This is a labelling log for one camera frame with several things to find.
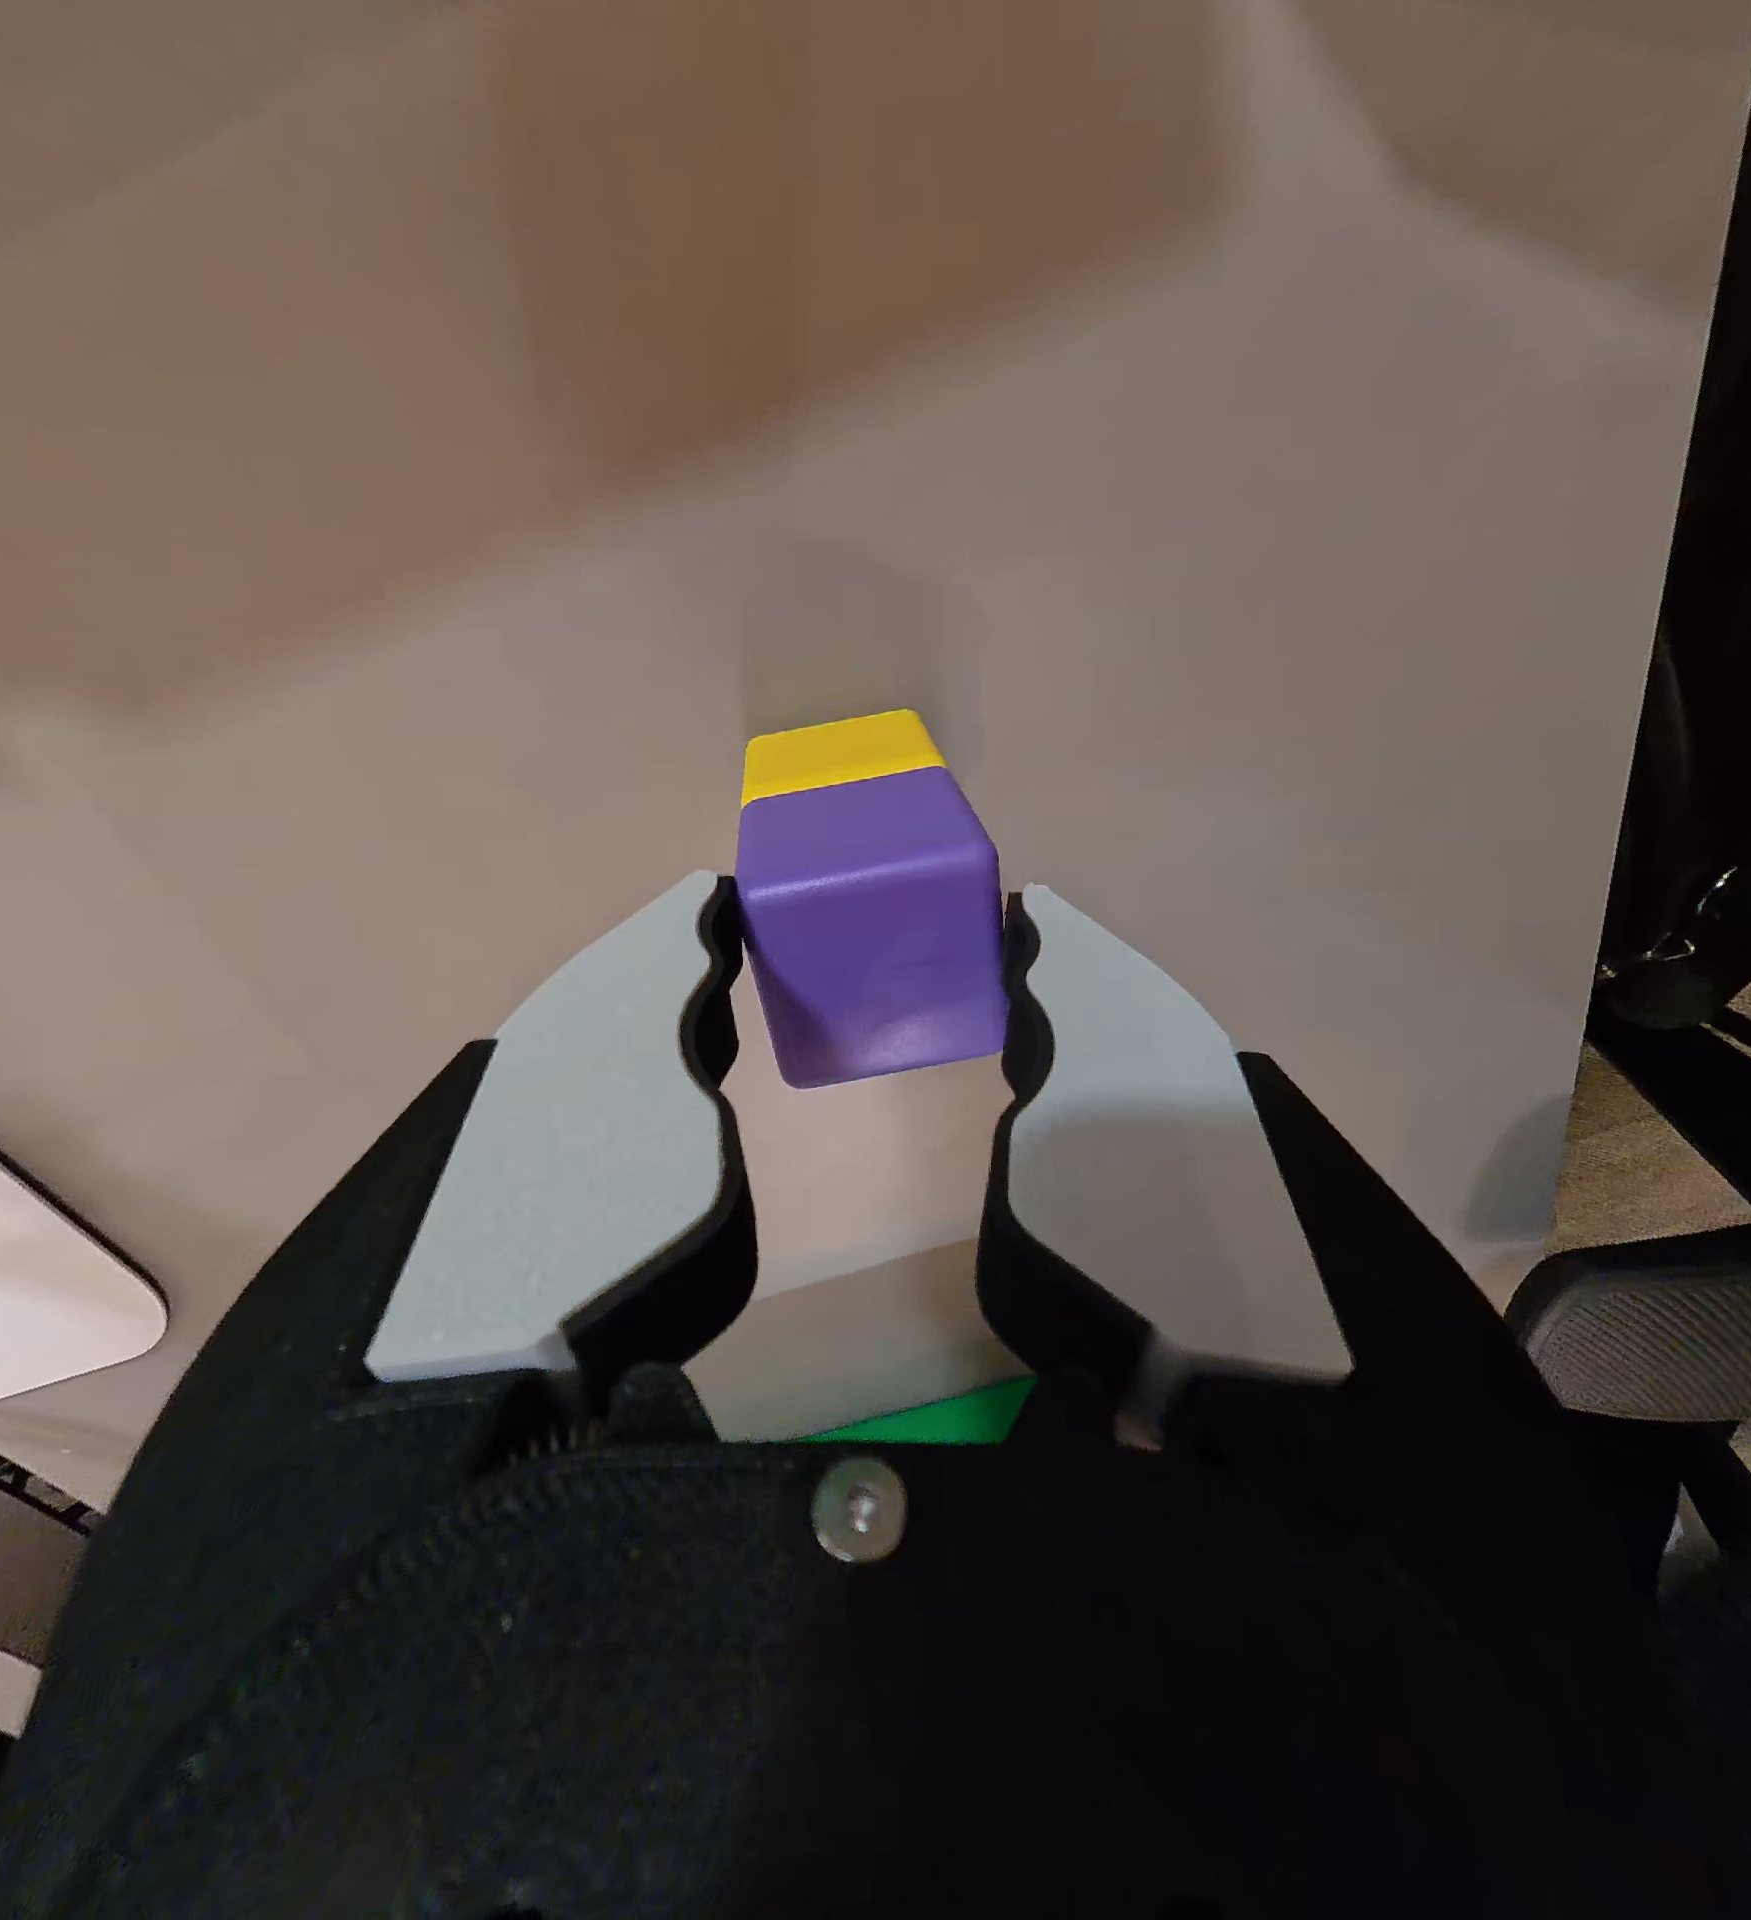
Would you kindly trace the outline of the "grey desk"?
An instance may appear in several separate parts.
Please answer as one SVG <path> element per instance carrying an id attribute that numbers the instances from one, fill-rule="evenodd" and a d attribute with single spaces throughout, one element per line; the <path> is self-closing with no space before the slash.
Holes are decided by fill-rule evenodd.
<path id="1" fill-rule="evenodd" d="M 1504 1302 L 1751 4 L 0 4 L 0 1143 L 161 1346 L 914 707 Z"/>

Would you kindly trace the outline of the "green plastic bin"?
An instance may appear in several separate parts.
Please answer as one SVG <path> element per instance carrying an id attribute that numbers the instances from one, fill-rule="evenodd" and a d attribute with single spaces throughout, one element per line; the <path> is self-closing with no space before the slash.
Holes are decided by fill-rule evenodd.
<path id="1" fill-rule="evenodd" d="M 812 1445 L 999 1447 L 1033 1393 L 1033 1378 L 999 1378 L 953 1399 L 868 1414 L 806 1434 Z"/>

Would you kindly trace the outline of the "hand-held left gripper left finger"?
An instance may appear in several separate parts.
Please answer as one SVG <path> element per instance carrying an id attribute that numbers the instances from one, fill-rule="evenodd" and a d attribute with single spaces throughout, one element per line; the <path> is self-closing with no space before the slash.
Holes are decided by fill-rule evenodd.
<path id="1" fill-rule="evenodd" d="M 695 872 L 498 1026 L 366 1344 L 383 1383 L 534 1369 L 608 1389 L 698 1358 L 747 1309 L 733 877 Z"/>

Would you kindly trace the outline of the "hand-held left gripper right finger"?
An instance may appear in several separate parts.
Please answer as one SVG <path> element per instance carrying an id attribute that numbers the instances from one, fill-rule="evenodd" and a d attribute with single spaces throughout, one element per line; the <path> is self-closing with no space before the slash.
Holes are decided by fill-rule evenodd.
<path id="1" fill-rule="evenodd" d="M 1009 898 L 1001 958 L 988 1332 L 1033 1377 L 1092 1377 L 1146 1441 L 1198 1378 L 1341 1385 L 1338 1314 L 1216 1016 L 1045 884 Z"/>

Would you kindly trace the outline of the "yellow cube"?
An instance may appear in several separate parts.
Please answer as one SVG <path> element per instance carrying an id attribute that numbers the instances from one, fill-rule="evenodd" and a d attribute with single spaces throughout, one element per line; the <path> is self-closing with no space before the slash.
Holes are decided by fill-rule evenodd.
<path id="1" fill-rule="evenodd" d="M 912 707 L 759 734 L 745 749 L 741 807 L 923 767 L 945 767 L 945 760 Z"/>

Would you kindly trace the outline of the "purple cube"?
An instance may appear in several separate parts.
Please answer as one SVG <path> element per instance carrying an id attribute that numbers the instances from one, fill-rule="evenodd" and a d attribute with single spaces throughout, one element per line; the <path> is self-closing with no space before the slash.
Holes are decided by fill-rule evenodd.
<path id="1" fill-rule="evenodd" d="M 751 799 L 733 882 L 791 1090 L 1001 1051 L 1001 860 L 943 766 Z"/>

